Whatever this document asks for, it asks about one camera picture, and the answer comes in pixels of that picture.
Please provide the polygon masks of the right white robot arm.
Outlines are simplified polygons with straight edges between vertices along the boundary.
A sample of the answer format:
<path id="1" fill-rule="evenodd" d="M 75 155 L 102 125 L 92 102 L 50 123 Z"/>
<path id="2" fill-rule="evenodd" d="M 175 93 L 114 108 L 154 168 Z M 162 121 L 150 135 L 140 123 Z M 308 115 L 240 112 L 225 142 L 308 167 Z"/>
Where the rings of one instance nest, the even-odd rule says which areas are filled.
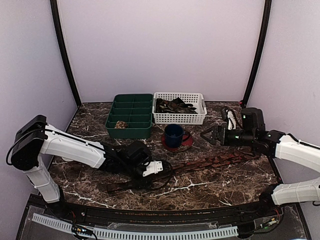
<path id="1" fill-rule="evenodd" d="M 277 158 L 320 171 L 320 148 L 296 139 L 292 134 L 278 130 L 266 131 L 264 127 L 251 129 L 227 129 L 213 126 L 200 133 L 212 145 L 250 147 L 253 151 L 269 159 Z M 320 179 L 296 183 L 278 183 L 269 186 L 259 197 L 255 213 L 266 217 L 275 206 L 290 203 L 319 202 Z"/>

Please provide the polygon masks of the brown red floral tie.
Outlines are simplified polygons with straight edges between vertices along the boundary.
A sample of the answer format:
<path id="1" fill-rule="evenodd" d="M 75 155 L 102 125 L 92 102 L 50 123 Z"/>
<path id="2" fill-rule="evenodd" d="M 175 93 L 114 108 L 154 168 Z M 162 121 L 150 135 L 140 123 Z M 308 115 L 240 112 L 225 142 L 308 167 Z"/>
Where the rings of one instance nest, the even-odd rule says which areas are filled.
<path id="1" fill-rule="evenodd" d="M 185 173 L 197 172 L 205 169 L 219 168 L 222 166 L 228 166 L 232 164 L 237 164 L 245 161 L 258 159 L 259 155 L 252 155 L 249 153 L 236 152 L 223 156 L 216 156 L 213 158 L 204 158 L 200 160 L 195 160 L 187 163 L 179 163 L 174 165 L 172 170 L 161 171 L 157 174 L 151 174 L 144 178 L 144 182 L 137 182 L 134 180 L 126 182 L 117 182 L 108 184 L 106 190 L 108 193 L 124 191 L 128 189 L 141 189 L 141 187 L 147 186 L 151 187 L 153 183 L 161 181 L 163 179 L 168 180 L 169 177 L 182 175 Z"/>

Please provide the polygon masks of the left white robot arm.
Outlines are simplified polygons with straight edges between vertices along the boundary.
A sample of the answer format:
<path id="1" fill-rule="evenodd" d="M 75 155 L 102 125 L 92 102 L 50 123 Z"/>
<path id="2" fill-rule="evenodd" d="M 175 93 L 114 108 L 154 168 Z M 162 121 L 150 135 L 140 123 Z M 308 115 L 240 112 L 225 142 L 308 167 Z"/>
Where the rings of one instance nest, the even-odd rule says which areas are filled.
<path id="1" fill-rule="evenodd" d="M 60 218 L 67 218 L 71 208 L 63 201 L 62 191 L 45 167 L 43 155 L 58 156 L 64 161 L 75 161 L 103 172 L 126 174 L 134 180 L 163 169 L 162 162 L 153 160 L 148 147 L 141 141 L 112 146 L 85 140 L 48 124 L 44 115 L 37 115 L 16 133 L 5 161 L 27 175 Z"/>

